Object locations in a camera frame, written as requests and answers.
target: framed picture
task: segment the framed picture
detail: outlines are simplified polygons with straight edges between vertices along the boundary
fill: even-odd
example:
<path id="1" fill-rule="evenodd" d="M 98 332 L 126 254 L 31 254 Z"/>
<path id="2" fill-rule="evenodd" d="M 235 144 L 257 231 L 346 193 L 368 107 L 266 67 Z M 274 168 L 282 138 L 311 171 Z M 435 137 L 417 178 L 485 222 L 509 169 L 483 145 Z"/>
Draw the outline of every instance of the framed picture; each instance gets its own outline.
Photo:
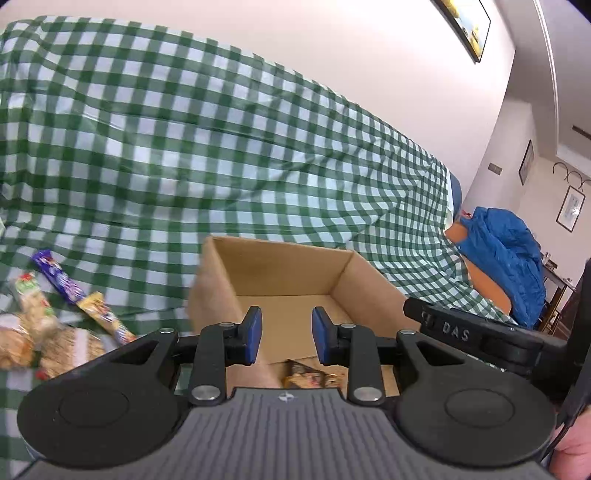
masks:
<path id="1" fill-rule="evenodd" d="M 480 62 L 491 18 L 480 0 L 433 0 L 451 23 L 476 62 Z"/>
<path id="2" fill-rule="evenodd" d="M 533 162 L 534 146 L 532 145 L 530 140 L 530 142 L 527 144 L 527 150 L 525 150 L 523 160 L 521 161 L 521 167 L 519 167 L 519 179 L 521 180 L 522 185 L 525 185 L 525 181 L 527 180 L 527 176 L 530 173 L 530 168 Z"/>
<path id="3" fill-rule="evenodd" d="M 564 197 L 556 221 L 569 232 L 574 230 L 574 226 L 577 224 L 577 220 L 579 220 L 584 201 L 584 193 L 578 191 L 576 188 L 569 187 L 566 191 L 566 196 Z"/>

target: blue cloth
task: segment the blue cloth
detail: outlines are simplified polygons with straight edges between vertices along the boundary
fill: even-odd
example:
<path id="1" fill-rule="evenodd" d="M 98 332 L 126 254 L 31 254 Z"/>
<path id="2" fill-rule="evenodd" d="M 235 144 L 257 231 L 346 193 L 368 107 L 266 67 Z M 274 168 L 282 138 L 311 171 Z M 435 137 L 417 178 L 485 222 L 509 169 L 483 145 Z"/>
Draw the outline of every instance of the blue cloth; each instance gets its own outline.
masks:
<path id="1" fill-rule="evenodd" d="M 458 250 L 511 299 L 511 316 L 533 328 L 540 316 L 546 290 L 540 245 L 517 215 L 497 208 L 477 207 L 472 218 L 462 218 L 467 238 Z"/>

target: open cardboard box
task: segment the open cardboard box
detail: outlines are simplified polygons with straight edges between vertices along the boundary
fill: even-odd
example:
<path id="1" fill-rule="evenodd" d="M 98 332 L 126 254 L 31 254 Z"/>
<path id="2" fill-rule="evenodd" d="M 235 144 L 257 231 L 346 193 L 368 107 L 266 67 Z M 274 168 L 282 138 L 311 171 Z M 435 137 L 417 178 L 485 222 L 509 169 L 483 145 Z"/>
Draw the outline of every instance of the open cardboard box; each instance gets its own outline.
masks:
<path id="1" fill-rule="evenodd" d="M 279 387 L 288 358 L 314 364 L 314 307 L 324 307 L 335 323 L 365 325 L 377 336 L 394 337 L 402 328 L 420 326 L 402 312 L 404 300 L 357 252 L 210 236 L 203 244 L 188 312 L 199 333 L 212 323 L 240 323 L 251 305 L 262 309 L 256 364 L 227 369 L 231 391 L 236 386 Z M 393 378 L 385 383 L 391 390 Z"/>

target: cable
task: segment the cable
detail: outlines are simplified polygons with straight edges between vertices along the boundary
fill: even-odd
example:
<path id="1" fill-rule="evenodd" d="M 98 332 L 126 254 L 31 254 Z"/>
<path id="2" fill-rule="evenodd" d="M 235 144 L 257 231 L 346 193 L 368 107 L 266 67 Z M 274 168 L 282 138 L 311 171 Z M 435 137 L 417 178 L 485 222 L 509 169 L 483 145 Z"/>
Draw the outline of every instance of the cable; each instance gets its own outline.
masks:
<path id="1" fill-rule="evenodd" d="M 544 454 L 542 455 L 542 458 L 546 458 L 546 456 L 548 456 L 549 454 L 552 453 L 552 451 L 558 446 L 560 441 L 564 438 L 564 436 L 566 435 L 566 432 L 569 431 L 569 428 L 571 428 L 574 425 L 574 421 L 577 419 L 578 416 L 579 416 L 579 414 L 577 413 L 576 415 L 573 415 L 572 417 L 565 420 L 564 424 L 562 425 L 562 429 L 560 430 L 558 435 L 556 437 L 554 437 L 554 440 L 552 440 L 550 442 L 550 444 L 548 445 L 548 448 L 545 450 Z"/>

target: white wall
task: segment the white wall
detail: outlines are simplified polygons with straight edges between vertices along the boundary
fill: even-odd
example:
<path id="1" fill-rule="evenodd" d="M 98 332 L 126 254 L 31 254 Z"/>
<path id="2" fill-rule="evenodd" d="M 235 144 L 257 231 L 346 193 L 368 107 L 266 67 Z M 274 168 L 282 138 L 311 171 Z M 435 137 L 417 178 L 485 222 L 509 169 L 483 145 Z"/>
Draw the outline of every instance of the white wall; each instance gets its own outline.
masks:
<path id="1" fill-rule="evenodd" d="M 514 44 L 493 0 L 482 62 L 431 0 L 10 0 L 38 15 L 116 17 L 253 51 L 357 102 L 437 156 L 467 192 L 491 137 Z"/>
<path id="2" fill-rule="evenodd" d="M 517 212 L 526 186 L 532 183 L 528 177 L 523 186 L 518 174 L 530 140 L 537 152 L 531 105 L 505 97 L 491 141 L 462 204 L 465 211 L 473 212 L 474 208 L 481 206 Z M 501 175 L 488 170 L 489 163 L 500 166 L 503 169 Z"/>
<path id="3" fill-rule="evenodd" d="M 587 182 L 584 186 L 587 198 L 571 233 L 556 222 L 569 184 L 564 180 L 563 168 L 562 176 L 558 171 L 552 173 L 553 165 L 554 162 L 546 158 L 535 159 L 517 215 L 535 235 L 542 252 L 550 252 L 551 259 L 558 264 L 558 275 L 570 277 L 576 284 L 585 261 L 591 257 L 591 188 Z"/>

